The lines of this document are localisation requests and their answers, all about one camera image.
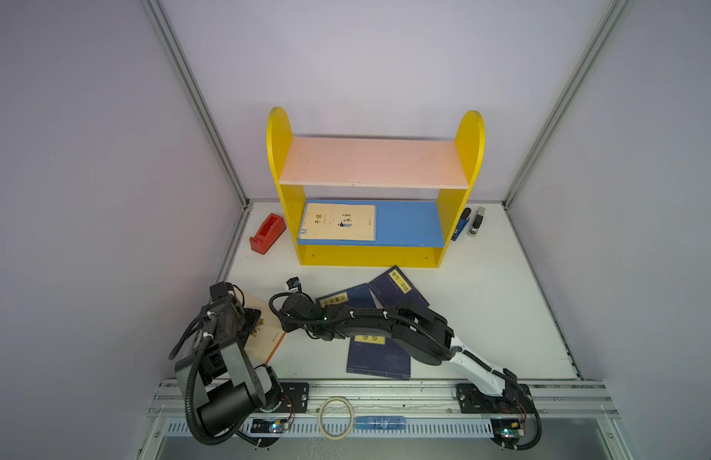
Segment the blue-edged beige reading book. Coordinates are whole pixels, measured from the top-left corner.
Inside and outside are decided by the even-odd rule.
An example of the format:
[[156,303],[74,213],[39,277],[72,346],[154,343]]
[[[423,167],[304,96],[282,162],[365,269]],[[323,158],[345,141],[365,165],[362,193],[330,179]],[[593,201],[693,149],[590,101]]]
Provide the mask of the blue-edged beige reading book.
[[376,239],[376,207],[307,203],[299,238],[305,241],[373,242]]

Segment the red-edged beige reading book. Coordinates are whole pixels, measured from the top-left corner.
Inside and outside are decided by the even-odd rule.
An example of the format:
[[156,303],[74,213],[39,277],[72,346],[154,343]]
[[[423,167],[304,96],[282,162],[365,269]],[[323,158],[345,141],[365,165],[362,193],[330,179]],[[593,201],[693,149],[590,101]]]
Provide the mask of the red-edged beige reading book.
[[245,306],[257,310],[261,317],[245,345],[245,352],[254,366],[269,364],[282,344],[286,333],[282,330],[280,319],[271,312],[268,301],[244,292]]

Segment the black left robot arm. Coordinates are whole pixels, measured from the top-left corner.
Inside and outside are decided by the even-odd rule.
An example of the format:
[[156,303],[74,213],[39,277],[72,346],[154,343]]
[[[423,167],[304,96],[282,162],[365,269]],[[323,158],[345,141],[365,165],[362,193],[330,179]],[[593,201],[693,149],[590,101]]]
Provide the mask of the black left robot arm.
[[219,282],[169,352],[188,428],[203,445],[227,441],[250,415],[276,408],[284,396],[273,368],[254,366],[245,352],[260,318],[236,285]]

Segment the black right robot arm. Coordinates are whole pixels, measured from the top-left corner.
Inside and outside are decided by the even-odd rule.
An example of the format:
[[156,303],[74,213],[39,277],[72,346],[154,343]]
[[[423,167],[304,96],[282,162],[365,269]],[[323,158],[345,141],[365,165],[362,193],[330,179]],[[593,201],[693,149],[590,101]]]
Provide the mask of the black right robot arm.
[[530,394],[514,373],[470,350],[447,320],[428,308],[359,309],[345,304],[322,308],[297,289],[273,295],[268,308],[286,333],[303,330],[310,338],[322,341],[356,335],[389,338],[422,364],[458,367],[486,398],[537,415]]

